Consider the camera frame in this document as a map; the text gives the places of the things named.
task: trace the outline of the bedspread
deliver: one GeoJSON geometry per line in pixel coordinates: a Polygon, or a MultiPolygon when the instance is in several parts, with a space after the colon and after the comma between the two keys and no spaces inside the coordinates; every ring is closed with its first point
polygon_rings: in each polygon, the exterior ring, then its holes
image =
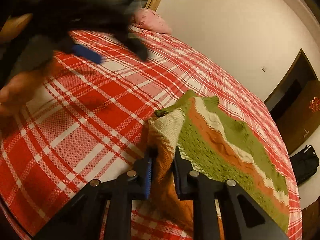
{"type": "MultiPolygon", "coordinates": [[[[150,50],[140,62],[110,34],[74,31],[104,56],[101,65],[57,53],[60,71],[1,124],[0,194],[19,235],[34,235],[88,181],[115,179],[143,156],[154,110],[185,91],[217,95],[219,107],[245,121],[289,191],[291,240],[301,238],[298,188],[286,147],[266,106],[203,54],[166,34],[132,29],[150,50]]],[[[132,239],[190,239],[148,202],[134,201],[132,239]]]]}

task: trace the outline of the silver screw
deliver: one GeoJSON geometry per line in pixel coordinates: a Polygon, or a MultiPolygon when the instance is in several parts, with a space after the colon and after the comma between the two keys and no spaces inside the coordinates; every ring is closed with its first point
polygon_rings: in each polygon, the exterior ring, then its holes
{"type": "Polygon", "coordinates": [[[237,183],[233,179],[227,180],[227,185],[230,187],[234,187],[237,183]]]}
{"type": "Polygon", "coordinates": [[[97,179],[93,179],[90,181],[90,186],[91,187],[97,187],[99,185],[99,181],[97,179]]]}
{"type": "Polygon", "coordinates": [[[137,172],[134,170],[128,171],[127,172],[128,177],[135,177],[137,176],[137,172]]]}
{"type": "Polygon", "coordinates": [[[198,176],[199,176],[199,172],[198,172],[198,171],[190,171],[190,172],[189,172],[189,175],[190,175],[191,177],[198,177],[198,176]]]}

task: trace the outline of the pink pillow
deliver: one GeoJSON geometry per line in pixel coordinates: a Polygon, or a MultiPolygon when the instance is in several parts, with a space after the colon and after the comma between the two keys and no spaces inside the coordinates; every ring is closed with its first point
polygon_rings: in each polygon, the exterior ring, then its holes
{"type": "Polygon", "coordinates": [[[171,34],[172,29],[169,25],[158,15],[155,11],[140,8],[133,17],[132,25],[141,29],[157,32],[171,34]]]}

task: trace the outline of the knitted sweater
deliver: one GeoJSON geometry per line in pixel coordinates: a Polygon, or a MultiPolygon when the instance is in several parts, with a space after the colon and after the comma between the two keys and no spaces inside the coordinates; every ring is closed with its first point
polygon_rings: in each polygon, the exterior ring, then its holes
{"type": "Polygon", "coordinates": [[[218,104],[217,96],[201,98],[189,90],[173,106],[155,111],[148,132],[148,144],[158,148],[151,201],[185,230],[192,230],[192,201],[177,199],[170,169],[178,145],[181,157],[191,161],[195,170],[210,179],[237,181],[286,232],[285,178],[247,124],[226,115],[218,104]]]}

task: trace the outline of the bed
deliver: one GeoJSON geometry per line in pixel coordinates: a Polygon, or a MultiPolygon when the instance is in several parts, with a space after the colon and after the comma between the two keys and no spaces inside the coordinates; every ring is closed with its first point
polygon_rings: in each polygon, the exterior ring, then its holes
{"type": "MultiPolygon", "coordinates": [[[[1,123],[1,208],[22,239],[30,239],[88,181],[107,181],[143,156],[146,120],[188,89],[217,95],[219,107],[249,125],[290,199],[288,236],[301,238],[298,188],[279,131],[266,106],[230,74],[183,42],[132,27],[150,50],[140,62],[107,33],[73,37],[104,56],[101,65],[57,53],[49,77],[19,115],[1,123]]],[[[132,239],[191,239],[148,202],[135,201],[132,239]]]]}

